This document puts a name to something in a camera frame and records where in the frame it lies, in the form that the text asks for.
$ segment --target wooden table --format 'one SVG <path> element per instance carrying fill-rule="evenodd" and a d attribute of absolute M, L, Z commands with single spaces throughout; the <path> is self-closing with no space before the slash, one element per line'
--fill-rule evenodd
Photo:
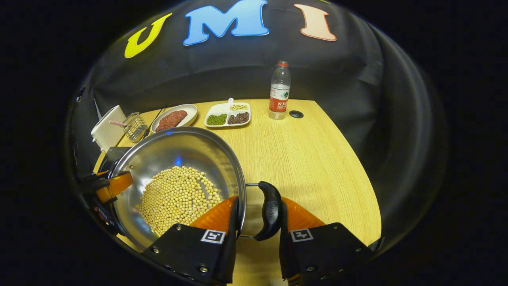
<path fill-rule="evenodd" d="M 289 114 L 280 121 L 268 117 L 268 99 L 241 100 L 251 106 L 249 124 L 234 128 L 207 128 L 208 109 L 221 102 L 195 103 L 198 116 L 192 124 L 206 128 L 224 139 L 233 149 L 247 183 L 266 181 L 282 196 L 308 209 L 324 223 L 340 222 L 365 245 L 381 236 L 379 206 L 370 181 L 355 153 L 332 120 L 314 101 L 290 99 Z M 142 113 L 151 123 L 161 110 Z M 118 146 L 133 146 L 125 137 Z M 102 162 L 102 154 L 94 171 Z M 247 212 L 242 231 L 255 235 L 262 228 L 263 193 L 247 189 Z M 278 233 L 257 242 L 240 239 L 236 247 L 233 285 L 287 285 L 282 281 L 278 255 Z M 131 247 L 125 237 L 119 236 Z"/>

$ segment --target straw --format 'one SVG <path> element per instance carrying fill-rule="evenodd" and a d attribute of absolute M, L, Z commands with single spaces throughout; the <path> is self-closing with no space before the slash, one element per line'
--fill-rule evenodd
<path fill-rule="evenodd" d="M 118 125 L 120 127 L 124 127 L 125 125 L 127 125 L 127 124 L 116 122 L 116 121 L 113 121 L 113 120 L 110 120 L 109 123 L 113 124 L 113 125 Z"/>

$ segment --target stainless steel wok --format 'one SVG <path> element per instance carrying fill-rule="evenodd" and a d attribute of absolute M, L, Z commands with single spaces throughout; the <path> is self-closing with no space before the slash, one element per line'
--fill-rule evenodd
<path fill-rule="evenodd" d="M 282 206 L 278 190 L 266 182 L 246 184 L 235 154 L 215 133 L 197 127 L 177 127 L 158 132 L 137 143 L 120 159 L 110 175 L 114 177 L 123 171 L 132 174 L 134 183 L 117 196 L 114 210 L 119 227 L 135 245 L 146 249 L 158 239 L 158 235 L 142 218 L 137 205 L 141 205 L 145 186 L 153 176 L 175 165 L 204 171 L 221 191 L 219 195 L 222 198 L 238 196 L 237 238 L 245 219 L 246 186 L 259 186 L 265 194 L 264 227 L 252 238 L 267 239 L 278 231 L 278 213 Z"/>

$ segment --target yellow letter u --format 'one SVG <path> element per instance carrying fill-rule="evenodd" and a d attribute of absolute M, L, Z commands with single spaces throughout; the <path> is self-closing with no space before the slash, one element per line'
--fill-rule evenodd
<path fill-rule="evenodd" d="M 168 18 L 171 15 L 173 15 L 173 13 L 169 13 L 168 15 L 163 16 L 159 20 L 156 20 L 155 22 L 153 22 L 152 23 L 152 30 L 150 31 L 150 35 L 148 35 L 148 38 L 146 38 L 146 40 L 144 40 L 143 43 L 138 45 L 138 40 L 139 40 L 139 36 L 141 35 L 141 33 L 144 30 L 146 30 L 146 27 L 142 28 L 137 33 L 132 35 L 127 40 L 127 47 L 125 47 L 125 57 L 127 59 L 132 58 L 133 56 L 141 53 L 144 49 L 146 49 L 146 47 L 148 47 L 155 40 L 155 38 L 157 38 L 157 35 L 161 31 L 161 27 L 164 24 L 164 21 L 166 20 L 166 18 Z"/>

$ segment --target water bottle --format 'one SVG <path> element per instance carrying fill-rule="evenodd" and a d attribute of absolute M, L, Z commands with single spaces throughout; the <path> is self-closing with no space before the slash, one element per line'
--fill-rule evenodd
<path fill-rule="evenodd" d="M 268 111 L 270 118 L 276 120 L 284 118 L 290 86 L 291 76 L 289 75 L 288 63 L 280 61 L 272 75 L 270 110 Z"/>

